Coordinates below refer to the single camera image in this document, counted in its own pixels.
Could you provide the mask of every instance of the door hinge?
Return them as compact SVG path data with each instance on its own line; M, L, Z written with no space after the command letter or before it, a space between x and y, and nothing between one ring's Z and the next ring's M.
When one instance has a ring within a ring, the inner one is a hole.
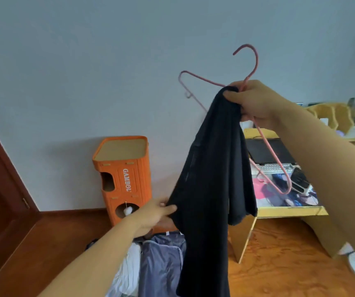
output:
M30 209L30 206L29 206L28 201L26 201L25 198L22 198L22 201L25 203L25 206L26 206L28 209Z

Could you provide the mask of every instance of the black shirt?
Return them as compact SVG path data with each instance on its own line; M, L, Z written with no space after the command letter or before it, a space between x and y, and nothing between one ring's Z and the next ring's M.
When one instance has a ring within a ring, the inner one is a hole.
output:
M256 199L240 105L223 96L214 98L168 204L185 235L187 250L177 294L182 297L228 297L228 225L257 215Z

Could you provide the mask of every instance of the wooden floor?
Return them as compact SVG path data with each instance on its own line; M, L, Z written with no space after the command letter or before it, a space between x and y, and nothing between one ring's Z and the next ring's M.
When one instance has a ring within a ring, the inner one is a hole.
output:
M106 212L43 217L0 271L0 296L36 296L109 227ZM355 297L355 275L298 218L258 220L242 264L229 257L231 297Z

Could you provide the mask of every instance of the hand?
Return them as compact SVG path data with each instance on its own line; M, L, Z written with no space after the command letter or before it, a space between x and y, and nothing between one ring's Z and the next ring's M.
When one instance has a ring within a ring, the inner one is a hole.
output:
M243 81L237 81L230 86L241 87ZM279 123L279 117L289 108L297 106L293 102L283 98L277 92L261 83L259 80L249 80L243 92L235 93L225 91L224 97L231 102L242 106L242 122L255 117L261 128L275 130Z
M167 215L174 213L177 210L177 206L166 206L168 199L168 197L152 198L140 209L124 218L134 221L137 228L135 238L147 234L155 225L164 228L172 228L174 226L172 219L167 217Z

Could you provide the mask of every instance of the pink clothes hanger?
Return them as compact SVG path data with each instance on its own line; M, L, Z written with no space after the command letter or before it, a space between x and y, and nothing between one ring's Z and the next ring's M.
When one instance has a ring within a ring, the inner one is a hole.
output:
M238 49L236 49L236 51L235 51L232 55L237 54L241 49L246 48L246 47L253 50L254 55L255 55L255 57L256 57L256 64L255 64L255 66L254 66L253 71L251 71L250 74L247 75L247 77L244 79L244 82L243 82L242 86L238 88L238 89L239 89L239 92L242 92L242 91L245 90L247 81L248 81L249 78L254 74L254 72L256 72L257 66L258 66L258 64L259 64L259 55L258 55L256 49L255 49L252 45L250 45L250 44L244 44L244 45L240 46ZM184 89L186 90L186 97L187 97L187 98L193 97L194 100L202 107L202 109L203 109L205 112L207 112L207 109L205 108L205 106L195 97L195 95L188 89L187 86L185 86L185 84L184 84L183 81L181 80L181 76L182 76L182 74L184 74L184 73L190 74L191 76L194 76L194 77L196 77L196 78L198 78L198 79L204 80L204 81L206 81L206 82L208 82L208 83L210 83L210 84L214 84L214 85L221 86L221 87L225 87L225 85L224 85L224 84L217 83L217 82L210 81L210 80L208 80L208 79L205 79L205 78L203 78L203 77L201 77L201 76L198 76L198 75L196 75L196 74L194 74L194 73L191 73L191 72L189 72L189 71L186 71L186 70L180 72L179 77L178 77L178 80L179 80L180 84L184 87ZM262 175L262 176L264 177L264 179L260 179L260 180L266 181L267 183L271 184L271 185L279 192L279 194L288 194L288 193L290 193L290 191L291 191L291 179L290 179L289 174L287 174L286 170L284 169L282 163L281 163L280 160L278 159L277 155L275 154L275 152L274 152L274 150L272 149L271 145L269 144L268 140L265 138L265 136L264 136L264 134L262 133L261 129L258 127L257 122L256 122L256 119L255 119L254 117L250 117L250 119L253 121L254 125L256 126L257 130L259 131L259 134L260 134L260 136L262 137L262 139L264 140L264 143L265 143L265 145L267 146L269 152L271 152L272 157L276 160L276 162L278 163L278 165L282 168L283 173L286 175L286 177L287 177L287 190L286 190L285 192L282 192L282 191L267 177L267 175L265 175L265 174L261 171L261 169L259 169L259 168L257 167L257 165L254 163L254 161L253 161L251 158L249 158L250 162L251 162L251 163L255 166L255 168L259 171L259 173L257 174L257 177L259 177L259 175Z

